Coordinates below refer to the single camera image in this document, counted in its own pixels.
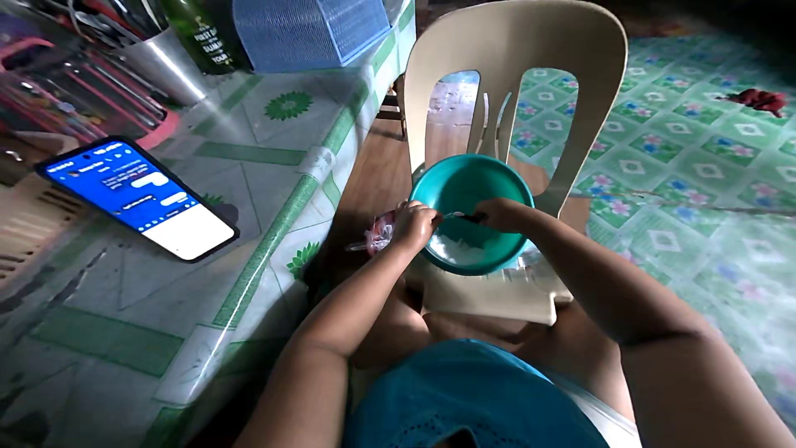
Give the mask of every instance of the chair backrest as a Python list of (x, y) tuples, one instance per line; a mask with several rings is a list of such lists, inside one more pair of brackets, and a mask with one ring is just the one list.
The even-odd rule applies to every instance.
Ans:
[(534, 197), (538, 209), (558, 217), (614, 103), (626, 61), (622, 25), (592, 3), (508, 0), (444, 15), (418, 38), (406, 69), (404, 108), (412, 173), (426, 158), (428, 101), (440, 78), (463, 70), (478, 72), (467, 152), (478, 150), (506, 162), (523, 73), (540, 67), (566, 70), (579, 83), (575, 117), (549, 186)]

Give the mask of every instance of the teal shirt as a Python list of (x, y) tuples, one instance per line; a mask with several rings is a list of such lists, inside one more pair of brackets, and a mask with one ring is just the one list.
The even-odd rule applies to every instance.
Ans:
[(433, 446), (462, 429), (479, 448), (608, 447), (537, 369), (477, 340), (431, 345), (382, 375), (346, 422), (343, 446)]

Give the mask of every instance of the green glass bottle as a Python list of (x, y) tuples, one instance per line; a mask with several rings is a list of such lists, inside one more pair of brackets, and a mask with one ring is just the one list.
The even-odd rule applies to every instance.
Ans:
[(202, 72), (223, 75), (238, 68), (232, 49), (218, 35), (198, 0), (161, 0), (161, 4), (180, 42)]

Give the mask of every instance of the hand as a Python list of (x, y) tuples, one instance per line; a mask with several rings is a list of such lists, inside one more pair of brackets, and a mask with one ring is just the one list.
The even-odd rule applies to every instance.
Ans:
[(396, 207), (396, 224), (389, 245), (418, 253), (441, 221), (442, 214), (420, 201), (403, 201)]
[(481, 201), (475, 206), (475, 214), (485, 215), (482, 226), (507, 234), (519, 234), (519, 217), (529, 207), (507, 198), (493, 198)]

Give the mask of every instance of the person's left hand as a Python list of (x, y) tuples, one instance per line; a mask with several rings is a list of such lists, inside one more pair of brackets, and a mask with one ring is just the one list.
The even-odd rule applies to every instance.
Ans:
[(437, 210), (421, 201), (403, 201), (396, 207), (396, 224), (390, 246), (418, 253), (431, 239), (442, 217)]

